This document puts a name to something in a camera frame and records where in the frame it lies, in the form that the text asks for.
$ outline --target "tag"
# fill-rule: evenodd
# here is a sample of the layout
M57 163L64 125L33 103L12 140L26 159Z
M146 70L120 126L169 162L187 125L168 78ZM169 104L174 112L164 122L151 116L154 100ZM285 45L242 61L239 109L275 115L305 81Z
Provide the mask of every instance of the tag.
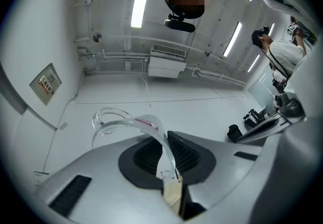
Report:
M40 186L49 177L49 173L34 171L35 185Z

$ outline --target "pipe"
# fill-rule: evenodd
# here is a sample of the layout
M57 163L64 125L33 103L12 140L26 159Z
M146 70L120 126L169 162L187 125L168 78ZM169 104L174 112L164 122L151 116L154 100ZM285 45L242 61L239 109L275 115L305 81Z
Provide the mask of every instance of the pipe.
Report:
M217 79L214 79L214 78L209 78L209 77L204 77L204 76L198 76L197 74L196 75L193 75L193 77L195 77L195 78L209 79L209 80L217 80ZM235 82L231 82L231 81L222 81L222 80L220 80L219 82L226 83L226 84L231 84L231 85L235 85L235 86L244 87L244 85L242 85L242 84L235 83Z
M89 37L78 38L78 39L75 39L74 40L74 43L82 42L82 41L88 41L89 39L90 39Z
M86 3L86 2L79 3L79 4L75 4L75 5L73 5L73 8L78 7L78 6L80 6L80 5L82 5L82 4L85 4L85 3Z
M97 71L94 73L127 73L127 74L146 74L141 72L109 72L109 71Z
M224 74L221 75L221 77L219 77L218 81L220 81L220 79L223 77Z
M197 30L198 30L198 28L200 26L200 23L201 23L201 19L202 19L202 17L198 18L196 24L194 24L196 31L194 31L193 33L191 33L191 37L190 37L189 42L188 43L186 42L189 46L191 46L193 44L193 41L194 41L195 36L197 34ZM191 49L188 49L186 51L186 58L188 58L188 54L190 53L190 51L191 51Z
M124 62L128 62L128 63L141 63L142 61L125 61L125 60L111 60L111 61L99 61L97 62L97 64L99 63L124 63Z
M80 55L80 57L93 57L92 55ZM148 59L147 57L131 57L131 56L124 56L124 57L121 57L121 56L114 56L114 57L104 57L103 54L96 54L95 57L102 57L102 58L105 58L105 59L140 59L140 60L144 60L144 59Z
M108 35L107 37L108 38L110 38L110 37L114 37L114 38L138 38L138 39L159 41L159 42L164 42L164 43L179 45L179 46L182 46L182 47L185 47L185 48L189 48L189 49L192 49L192 50L195 50L197 52L201 52L201 53L205 54L205 51L202 51L200 49L197 49L197 48L194 48L194 47L185 45L185 44L181 44L181 43L177 43L177 42L172 42L172 41L168 41L168 40L165 40L165 39L160 39L160 38L144 37L144 36L123 36L123 35ZM232 65L231 63L227 62L225 59L219 59L217 55L210 54L209 56L215 58L218 61L221 61L221 62L224 61L226 64L228 64L228 65L230 65L230 66L232 66L232 67L234 67L236 69L239 69L235 65Z
M102 48L103 57L106 58L104 48Z
M104 52L105 52L106 55L107 54L119 54L119 55L130 54L130 55L146 55L146 56L149 57L149 55L146 54L146 53L138 53L138 52L111 52L111 51L107 51L106 52L105 50L104 50ZM102 52L91 52L90 54L100 54L100 55L103 55Z
M230 81L230 80L220 80L220 78L212 78L211 76L209 77L209 76L200 76L200 75L198 75L195 71L199 71L198 69L195 69L195 70L193 70L193 73L192 73L192 77L198 77L198 78L204 78L204 79L210 79L210 80L216 80L216 81L218 81L218 82L223 82L223 83L228 83L228 84L233 84L233 85L237 85L237 86L245 86L246 84L245 83L240 83L240 81L238 81L238 80L235 80L235 79L233 79L232 81Z
M89 36L91 35L91 30L92 30L92 17L91 17L91 6L87 7L87 27L89 31Z
M198 67L194 67L194 68L190 68L190 67L186 67L187 69L189 70L196 70L196 71L199 71L200 73L205 73L205 74L211 74L211 75L217 75L217 76L222 76L223 78L227 78L229 80L232 80L232 81L236 81L236 82L239 82L241 84L246 84L244 81L240 81L240 80L236 80L234 78L231 78L231 77L228 77L228 76L225 76L224 74L219 74L219 73L213 73L213 72L209 72L209 71L204 71L204 70L201 70L200 68Z

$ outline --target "black camera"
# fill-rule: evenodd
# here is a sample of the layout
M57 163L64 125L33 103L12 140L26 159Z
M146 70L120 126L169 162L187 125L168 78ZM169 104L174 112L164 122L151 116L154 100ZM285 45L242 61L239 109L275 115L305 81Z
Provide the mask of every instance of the black camera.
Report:
M168 14L168 19L165 20L165 26L171 29L181 30L190 33L195 31L195 26L193 24L186 23L184 22L184 18L177 17L172 14Z
M261 30L264 34L269 35L269 27L263 26Z

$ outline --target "air conditioner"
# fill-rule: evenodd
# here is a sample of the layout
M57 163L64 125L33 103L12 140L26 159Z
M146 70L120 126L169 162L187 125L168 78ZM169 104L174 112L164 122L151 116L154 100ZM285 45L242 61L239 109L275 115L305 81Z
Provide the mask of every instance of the air conditioner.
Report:
M186 58L186 52L174 49L168 46L153 44L151 46L150 55L152 57L159 57L183 62Z
M171 47L154 44L150 51L148 75L165 78L177 78L185 70L183 62L186 53Z

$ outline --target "ceiling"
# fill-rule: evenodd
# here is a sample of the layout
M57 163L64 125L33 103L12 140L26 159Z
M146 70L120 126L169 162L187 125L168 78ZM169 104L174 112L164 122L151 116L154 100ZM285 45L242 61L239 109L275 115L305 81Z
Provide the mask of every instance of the ceiling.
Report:
M75 0L75 4L84 1L86 0ZM92 1L89 6L74 7L75 39L88 37L89 32L91 35L99 32L102 34L102 41L81 41L77 42L78 47L90 52L101 52L104 48L108 55L122 51L149 55L151 45L158 43L185 50L188 65L199 66L203 70L225 74L244 82L248 81L251 73L247 71L259 52L251 43L251 33L263 25L271 26L273 22L279 21L279 14L267 7L262 0L211 0L201 18L186 20L196 26L194 33L187 33L164 25L170 13L164 0L147 0L142 27L131 28L134 0ZM228 45L225 41L231 38L238 22L242 23L242 29L225 58L222 56ZM177 44L123 36L157 38ZM205 51L210 51L210 56L207 57Z

